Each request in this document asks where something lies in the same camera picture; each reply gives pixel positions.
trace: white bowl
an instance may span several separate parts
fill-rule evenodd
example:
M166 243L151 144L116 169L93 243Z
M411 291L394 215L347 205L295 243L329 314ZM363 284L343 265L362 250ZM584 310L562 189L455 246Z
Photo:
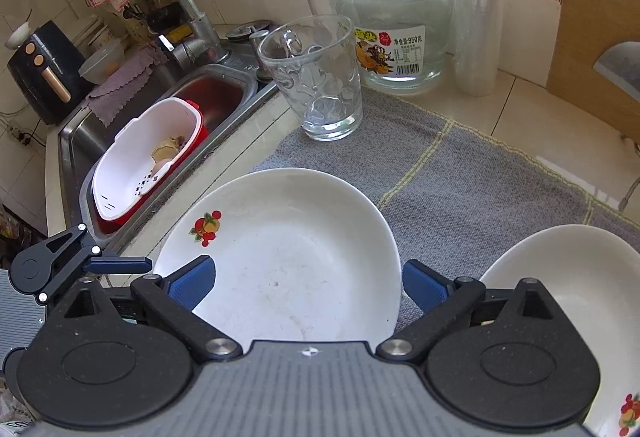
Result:
M216 282L194 312L245 351L257 339L364 340L375 349L393 334L396 242L371 201L337 177L279 168L221 186L181 218L154 272L204 254Z
M116 38L89 56L78 69L78 74L91 83L102 85L123 62L124 49L120 39Z
M621 407L640 391L640 255L604 229L556 226L514 245L481 280L506 289L525 276L542 281L598 361L600 390L585 426L618 437Z

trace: gray cloth mat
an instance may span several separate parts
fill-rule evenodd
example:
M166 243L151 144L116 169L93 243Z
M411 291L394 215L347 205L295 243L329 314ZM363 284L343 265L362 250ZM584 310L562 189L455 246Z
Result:
M254 168L327 172L382 212L402 263L417 258L444 276L480 278L530 235L559 224L602 227L640 250L638 225L578 185L500 141L385 94L363 90L364 119L340 141L298 129ZM396 329L422 311L402 295Z

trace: glass cup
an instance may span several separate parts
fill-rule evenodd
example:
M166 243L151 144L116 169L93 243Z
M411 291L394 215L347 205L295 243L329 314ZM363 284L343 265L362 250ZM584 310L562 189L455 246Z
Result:
M307 135L341 140L362 120L362 93L353 22L307 16L269 34L258 55Z

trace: electrical outlet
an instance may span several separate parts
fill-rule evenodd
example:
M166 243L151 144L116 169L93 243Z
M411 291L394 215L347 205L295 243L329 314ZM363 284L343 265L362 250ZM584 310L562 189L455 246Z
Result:
M14 125L9 125L7 127L7 132L9 132L9 134L11 134L12 136L14 136L14 138L18 141L22 140L22 137L24 136L24 134L22 133L22 131L20 130L20 128L18 127L14 127Z

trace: kitchen sink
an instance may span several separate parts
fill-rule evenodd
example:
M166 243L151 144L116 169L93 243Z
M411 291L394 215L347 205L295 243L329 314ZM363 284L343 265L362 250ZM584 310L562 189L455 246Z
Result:
M251 46L225 43L232 51L222 63L207 64L185 74L175 62L159 66L149 81L123 107L108 127L81 108L60 131L60 176L65 221L84 223L103 249L120 251L206 158L252 113L273 96L277 87L255 78L257 61ZM95 166L116 134L156 101L176 96L196 103L209 135L158 186L136 213L120 227L98 217L91 191Z

